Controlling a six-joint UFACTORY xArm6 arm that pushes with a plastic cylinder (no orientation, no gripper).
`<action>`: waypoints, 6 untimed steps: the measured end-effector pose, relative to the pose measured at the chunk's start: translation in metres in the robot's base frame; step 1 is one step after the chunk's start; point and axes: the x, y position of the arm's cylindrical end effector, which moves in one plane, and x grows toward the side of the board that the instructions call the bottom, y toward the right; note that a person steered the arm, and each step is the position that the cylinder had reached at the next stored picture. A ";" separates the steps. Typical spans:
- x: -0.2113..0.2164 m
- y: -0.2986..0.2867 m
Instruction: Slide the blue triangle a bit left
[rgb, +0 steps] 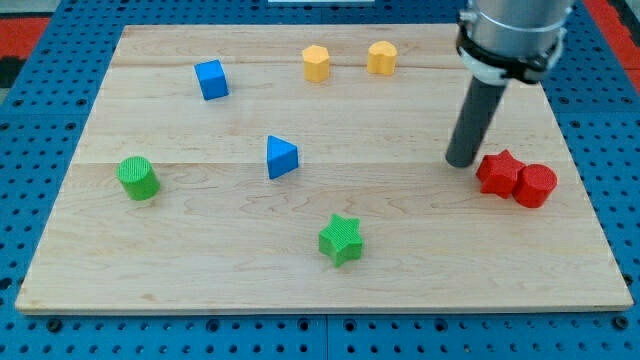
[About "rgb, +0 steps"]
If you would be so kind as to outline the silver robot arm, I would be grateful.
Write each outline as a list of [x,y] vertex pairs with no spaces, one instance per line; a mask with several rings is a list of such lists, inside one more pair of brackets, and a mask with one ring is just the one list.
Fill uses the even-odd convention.
[[474,78],[492,86],[540,82],[561,57],[573,0],[468,0],[456,50]]

